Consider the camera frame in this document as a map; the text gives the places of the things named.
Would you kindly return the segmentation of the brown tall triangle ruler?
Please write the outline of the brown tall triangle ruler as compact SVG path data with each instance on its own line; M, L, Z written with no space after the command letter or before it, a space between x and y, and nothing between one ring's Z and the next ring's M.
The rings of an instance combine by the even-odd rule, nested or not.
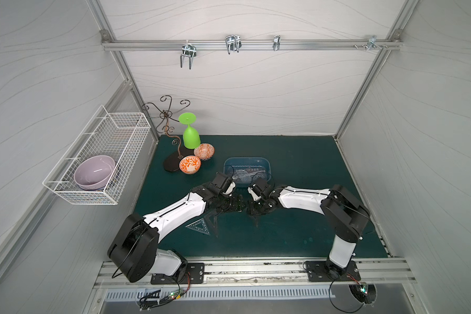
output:
M204 217L204 221L208 227L208 231L212 236L218 237L218 213L216 210L211 210Z

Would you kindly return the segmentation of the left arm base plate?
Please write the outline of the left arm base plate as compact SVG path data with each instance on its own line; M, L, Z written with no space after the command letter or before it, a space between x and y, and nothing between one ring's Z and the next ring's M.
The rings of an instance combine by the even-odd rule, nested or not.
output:
M204 271L204 263L183 263L171 276L153 273L150 283L151 285L202 284L204 282Z

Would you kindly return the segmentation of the blue plastic storage box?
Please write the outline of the blue plastic storage box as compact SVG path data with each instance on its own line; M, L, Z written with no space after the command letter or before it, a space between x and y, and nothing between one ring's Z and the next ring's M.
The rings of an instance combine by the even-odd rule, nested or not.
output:
M263 157L231 157L223 166L225 175L232 178L238 188L247 188L258 178L272 178L270 162Z

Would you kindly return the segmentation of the clear small triangle ruler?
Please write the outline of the clear small triangle ruler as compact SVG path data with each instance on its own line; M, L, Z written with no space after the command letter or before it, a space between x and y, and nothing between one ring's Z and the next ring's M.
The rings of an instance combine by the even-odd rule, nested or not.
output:
M206 223L204 218L201 218L197 221L190 223L189 225L186 226L186 228L189 230L193 230L195 232L205 234L205 235L211 235L209 226Z

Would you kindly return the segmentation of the clear protractor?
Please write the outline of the clear protractor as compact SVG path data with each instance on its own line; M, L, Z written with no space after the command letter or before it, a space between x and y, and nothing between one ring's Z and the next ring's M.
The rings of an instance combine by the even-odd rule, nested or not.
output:
M252 175L242 169L237 169L234 171L234 174L232 175L232 179L234 180L235 184L242 186L244 184L250 184L252 181Z

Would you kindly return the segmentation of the brown stencil ruler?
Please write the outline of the brown stencil ruler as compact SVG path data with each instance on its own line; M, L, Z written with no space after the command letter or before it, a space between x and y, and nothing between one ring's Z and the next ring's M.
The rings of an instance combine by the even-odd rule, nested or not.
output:
M264 175L266 176L267 170L263 166L249 166L243 168L243 171L246 172L247 175L250 177L255 176L255 175Z

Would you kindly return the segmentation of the brown small triangle ruler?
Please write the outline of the brown small triangle ruler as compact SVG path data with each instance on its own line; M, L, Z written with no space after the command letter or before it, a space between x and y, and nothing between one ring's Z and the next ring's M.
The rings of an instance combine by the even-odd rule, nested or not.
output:
M254 213L249 213L248 216L251 218L254 226L258 228L259 227L259 215L255 215Z

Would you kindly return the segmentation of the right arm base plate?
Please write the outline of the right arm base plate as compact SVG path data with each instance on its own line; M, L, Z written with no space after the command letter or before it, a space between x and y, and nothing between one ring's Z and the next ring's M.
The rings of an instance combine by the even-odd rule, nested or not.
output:
M345 268L340 268L330 260L305 261L303 267L309 282L361 281L357 264L353 260Z

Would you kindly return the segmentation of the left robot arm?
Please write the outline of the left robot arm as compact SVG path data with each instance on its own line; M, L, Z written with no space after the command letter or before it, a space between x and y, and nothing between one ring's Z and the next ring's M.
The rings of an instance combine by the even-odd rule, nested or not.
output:
M157 212L126 217L107 255L117 267L113 278L123 275L135 283L148 273L169 277L178 283L185 280L188 261L174 250L162 250L159 243L185 222L212 209L215 214L241 212L245 199L230 184L227 191L218 192L198 186L179 201Z

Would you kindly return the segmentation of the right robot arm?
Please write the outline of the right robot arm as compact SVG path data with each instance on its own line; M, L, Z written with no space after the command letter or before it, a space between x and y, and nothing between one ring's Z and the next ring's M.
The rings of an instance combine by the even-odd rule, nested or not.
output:
M335 233L324 270L336 279L347 272L357 243L371 221L369 210L348 189L335 185L330 189L311 190L280 186L273 188L258 180L247 188L252 197L251 216L267 215L276 209L301 209L323 215Z

